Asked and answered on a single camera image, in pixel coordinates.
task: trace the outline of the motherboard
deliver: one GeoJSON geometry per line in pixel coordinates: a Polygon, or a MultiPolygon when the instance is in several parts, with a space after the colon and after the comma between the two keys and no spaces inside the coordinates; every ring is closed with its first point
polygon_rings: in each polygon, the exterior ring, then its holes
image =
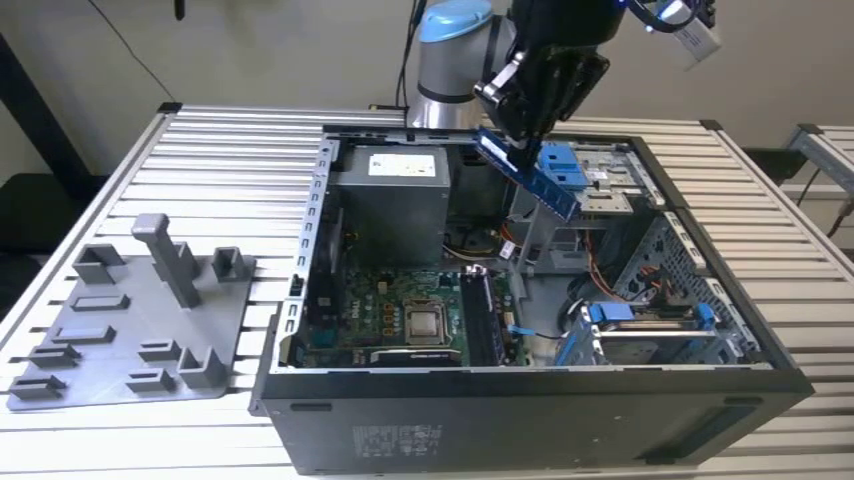
{"type": "MultiPolygon", "coordinates": [[[[350,270],[344,282],[339,318],[310,328],[306,367],[379,366],[378,355],[395,350],[428,350],[471,364],[470,342],[483,339],[467,338],[460,273],[350,270]]],[[[495,313],[516,318],[503,273],[491,285],[495,313]]]]}

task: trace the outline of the aluminum extrusion table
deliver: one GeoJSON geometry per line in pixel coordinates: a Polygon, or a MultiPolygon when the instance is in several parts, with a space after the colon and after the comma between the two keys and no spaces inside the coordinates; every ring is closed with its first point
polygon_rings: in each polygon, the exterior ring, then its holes
{"type": "MultiPolygon", "coordinates": [[[[400,122],[383,111],[184,106],[156,115],[0,323],[0,473],[49,480],[296,476],[271,423],[250,416],[247,404],[264,328],[288,291],[320,129],[400,122]],[[144,253],[128,234],[143,212],[169,215],[172,237],[197,254],[236,245],[259,258],[230,393],[11,413],[5,390],[71,292],[71,259],[93,240],[124,255],[144,253]]],[[[854,266],[714,124],[579,118],[556,129],[643,137],[817,394],[695,470],[440,477],[854,478],[854,266]]]]}

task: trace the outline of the blue clip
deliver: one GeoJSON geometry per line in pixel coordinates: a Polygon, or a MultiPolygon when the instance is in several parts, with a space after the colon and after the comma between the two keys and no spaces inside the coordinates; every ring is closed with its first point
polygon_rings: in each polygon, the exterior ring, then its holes
{"type": "Polygon", "coordinates": [[[600,304],[594,303],[590,308],[587,308],[587,311],[590,312],[590,321],[592,323],[599,323],[604,320],[604,313],[602,312],[600,304]]]}
{"type": "Polygon", "coordinates": [[[528,335],[528,336],[536,335],[536,332],[534,330],[531,330],[530,328],[522,328],[516,325],[508,325],[507,331],[510,333],[515,333],[516,335],[528,335]]]}
{"type": "Polygon", "coordinates": [[[572,148],[566,143],[544,142],[539,151],[538,163],[548,178],[566,190],[579,192],[590,181],[584,175],[572,148]]]}
{"type": "Polygon", "coordinates": [[[715,326],[715,311],[707,303],[697,305],[698,326],[701,330],[711,330],[715,326]]]}
{"type": "Polygon", "coordinates": [[[626,322],[635,319],[635,312],[627,303],[598,303],[606,322],[626,322]]]}

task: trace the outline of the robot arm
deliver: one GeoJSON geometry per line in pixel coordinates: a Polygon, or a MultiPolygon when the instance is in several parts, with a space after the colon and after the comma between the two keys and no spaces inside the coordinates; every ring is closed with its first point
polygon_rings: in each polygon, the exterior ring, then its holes
{"type": "MultiPolygon", "coordinates": [[[[408,121],[422,128],[471,128],[479,123],[476,96],[522,172],[532,168],[555,122],[575,113],[608,69],[596,50],[616,34],[626,9],[650,31],[678,36],[691,25],[681,39],[690,50],[699,50],[698,31],[709,33],[714,25],[714,0],[514,0],[506,17],[492,15],[487,0],[447,0],[423,10],[424,3],[414,20],[418,25],[423,12],[420,98],[408,121]]],[[[701,46],[697,60],[718,44],[701,46]]]]}
{"type": "Polygon", "coordinates": [[[508,161],[522,171],[532,168],[543,137],[558,120],[578,110],[608,69],[596,48],[614,35],[624,10],[649,29],[673,33],[687,26],[707,0],[663,2],[662,12],[690,3],[678,23],[655,15],[639,0],[514,0],[508,20],[516,29],[508,63],[475,86],[486,112],[507,136],[508,161]]]}

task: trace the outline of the gray cylinder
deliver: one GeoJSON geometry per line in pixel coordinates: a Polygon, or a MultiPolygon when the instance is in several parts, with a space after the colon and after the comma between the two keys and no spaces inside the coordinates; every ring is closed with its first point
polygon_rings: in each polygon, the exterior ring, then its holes
{"type": "Polygon", "coordinates": [[[483,75],[492,35],[494,53],[488,70],[496,72],[504,66],[504,57],[514,37],[512,24],[504,17],[495,15],[480,28],[459,37],[442,42],[422,42],[419,90],[426,89],[438,96],[458,97],[460,100],[463,97],[472,99],[474,86],[483,75]]]}
{"type": "Polygon", "coordinates": [[[407,123],[416,128],[470,129],[480,123],[483,109],[474,86],[504,66],[515,30],[512,23],[494,16],[480,28],[440,42],[422,42],[418,93],[407,123]]]}

